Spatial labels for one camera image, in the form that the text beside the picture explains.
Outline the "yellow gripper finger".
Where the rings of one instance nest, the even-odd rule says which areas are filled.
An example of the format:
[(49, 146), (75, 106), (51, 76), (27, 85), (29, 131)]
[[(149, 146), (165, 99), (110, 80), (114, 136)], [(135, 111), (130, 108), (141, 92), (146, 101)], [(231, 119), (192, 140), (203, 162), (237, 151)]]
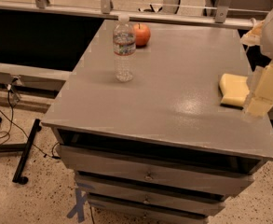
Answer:
[(263, 21), (255, 22), (253, 28), (242, 36), (240, 42), (248, 47), (259, 46), (262, 36)]
[(273, 106), (273, 61), (266, 67), (255, 67), (248, 88), (243, 111), (254, 117), (263, 117)]

